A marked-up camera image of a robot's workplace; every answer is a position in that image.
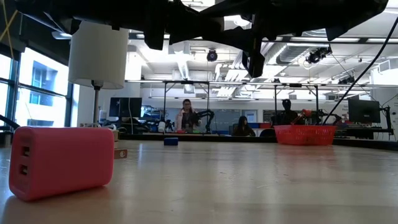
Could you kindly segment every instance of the table surface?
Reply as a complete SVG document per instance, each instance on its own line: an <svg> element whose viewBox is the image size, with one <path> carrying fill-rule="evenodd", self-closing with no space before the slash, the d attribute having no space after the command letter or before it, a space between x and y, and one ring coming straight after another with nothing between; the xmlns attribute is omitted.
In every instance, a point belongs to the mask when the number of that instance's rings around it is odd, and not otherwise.
<svg viewBox="0 0 398 224"><path fill-rule="evenodd" d="M0 223L398 223L398 153L121 141L105 187L21 202L0 149Z"/></svg>

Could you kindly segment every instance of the red basket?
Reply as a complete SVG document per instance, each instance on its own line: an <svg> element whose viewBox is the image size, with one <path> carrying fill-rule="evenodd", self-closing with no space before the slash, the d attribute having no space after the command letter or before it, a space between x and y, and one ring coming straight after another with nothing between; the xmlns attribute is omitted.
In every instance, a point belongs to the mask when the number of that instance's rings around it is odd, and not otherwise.
<svg viewBox="0 0 398 224"><path fill-rule="evenodd" d="M296 146L327 146L333 143L336 126L281 125L275 126L279 144Z"/></svg>

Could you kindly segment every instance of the computer monitor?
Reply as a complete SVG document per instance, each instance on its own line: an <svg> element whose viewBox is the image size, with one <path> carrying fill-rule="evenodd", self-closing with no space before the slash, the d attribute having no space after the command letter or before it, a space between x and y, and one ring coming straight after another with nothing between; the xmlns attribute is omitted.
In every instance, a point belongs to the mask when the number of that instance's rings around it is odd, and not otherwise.
<svg viewBox="0 0 398 224"><path fill-rule="evenodd" d="M130 117L131 113L131 117L139 118L141 117L141 104L142 104L142 98L112 97L111 106L109 107L109 116L118 117L118 118L122 117L128 118Z"/></svg>
<svg viewBox="0 0 398 224"><path fill-rule="evenodd" d="M378 101L348 100L349 121L360 123L380 123Z"/></svg>

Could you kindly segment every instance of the usb port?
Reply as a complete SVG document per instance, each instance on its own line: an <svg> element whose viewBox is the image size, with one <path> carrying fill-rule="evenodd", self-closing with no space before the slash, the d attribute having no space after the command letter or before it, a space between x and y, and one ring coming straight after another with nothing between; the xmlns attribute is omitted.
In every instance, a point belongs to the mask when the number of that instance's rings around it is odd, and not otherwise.
<svg viewBox="0 0 398 224"><path fill-rule="evenodd" d="M19 172L23 175L27 175L27 166L21 165Z"/></svg>
<svg viewBox="0 0 398 224"><path fill-rule="evenodd" d="M30 154L30 148L29 147L26 147L26 146L23 146L22 147L22 155L23 156L26 156L26 157L29 157L29 154Z"/></svg>

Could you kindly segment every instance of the woman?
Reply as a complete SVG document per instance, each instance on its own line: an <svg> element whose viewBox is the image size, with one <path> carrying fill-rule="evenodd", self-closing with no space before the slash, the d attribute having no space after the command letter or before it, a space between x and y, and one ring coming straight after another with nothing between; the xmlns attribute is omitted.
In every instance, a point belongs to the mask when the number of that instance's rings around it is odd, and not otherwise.
<svg viewBox="0 0 398 224"><path fill-rule="evenodd" d="M200 126L200 119L195 118L195 110L192 109L191 101L186 99L182 102L183 108L180 110L176 117L175 126L178 130L183 130L188 133L192 133Z"/></svg>
<svg viewBox="0 0 398 224"><path fill-rule="evenodd" d="M248 119L245 116L239 118L238 127L234 129L234 133L232 136L240 136L240 137L256 137L253 129L251 129L248 125Z"/></svg>

